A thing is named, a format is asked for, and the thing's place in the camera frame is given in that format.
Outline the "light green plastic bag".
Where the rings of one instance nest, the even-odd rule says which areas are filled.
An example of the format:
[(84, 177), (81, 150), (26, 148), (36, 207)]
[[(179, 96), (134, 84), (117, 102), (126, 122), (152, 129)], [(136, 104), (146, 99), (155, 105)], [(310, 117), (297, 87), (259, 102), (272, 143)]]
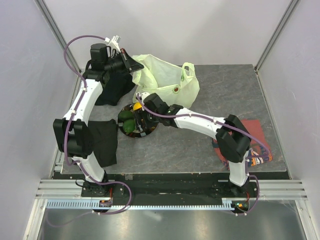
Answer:
[(194, 64), (185, 62), (177, 66), (151, 54), (132, 58), (144, 66), (133, 73), (136, 93), (156, 93), (169, 106), (177, 104), (188, 109), (192, 106), (200, 91)]

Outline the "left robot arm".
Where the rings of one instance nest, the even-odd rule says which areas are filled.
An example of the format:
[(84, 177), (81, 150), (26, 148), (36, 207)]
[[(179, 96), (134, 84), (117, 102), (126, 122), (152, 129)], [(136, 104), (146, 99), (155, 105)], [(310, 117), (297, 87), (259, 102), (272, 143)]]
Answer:
[(131, 74), (143, 69), (124, 48), (116, 54), (109, 53), (109, 45), (95, 43), (90, 47), (90, 60), (80, 76), (79, 92), (61, 119), (55, 119), (53, 130), (59, 150), (64, 154), (67, 165), (77, 165), (85, 180), (93, 183), (92, 191), (99, 197), (110, 191), (106, 171), (94, 154), (94, 136), (89, 129), (89, 118), (93, 107), (111, 83), (111, 74)]

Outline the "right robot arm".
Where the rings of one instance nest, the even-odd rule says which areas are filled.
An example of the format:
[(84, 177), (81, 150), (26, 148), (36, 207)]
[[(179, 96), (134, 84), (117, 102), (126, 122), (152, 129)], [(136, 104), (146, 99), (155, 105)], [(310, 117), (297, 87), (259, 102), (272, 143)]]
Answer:
[(200, 114), (181, 105), (167, 105), (156, 93), (136, 93), (148, 123), (192, 130), (216, 141), (220, 153), (229, 162), (229, 191), (235, 197), (247, 191), (249, 173), (245, 165), (251, 137), (235, 115), (227, 118)]

